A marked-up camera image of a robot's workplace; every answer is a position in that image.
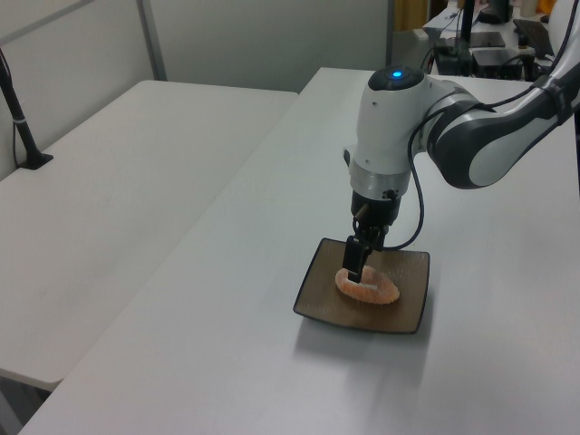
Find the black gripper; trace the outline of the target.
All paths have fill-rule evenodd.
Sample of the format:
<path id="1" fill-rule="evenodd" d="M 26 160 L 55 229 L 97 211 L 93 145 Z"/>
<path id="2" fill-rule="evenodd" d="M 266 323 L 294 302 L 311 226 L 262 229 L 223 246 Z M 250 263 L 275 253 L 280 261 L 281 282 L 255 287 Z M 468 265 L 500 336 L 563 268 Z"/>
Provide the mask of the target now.
<path id="1" fill-rule="evenodd" d="M 382 199 L 370 199 L 353 192 L 353 234 L 347 237 L 343 253 L 343 268 L 350 281 L 360 284 L 370 252 L 383 250 L 386 228 L 398 217 L 400 204 L 401 197 L 393 190 L 387 190 Z"/>

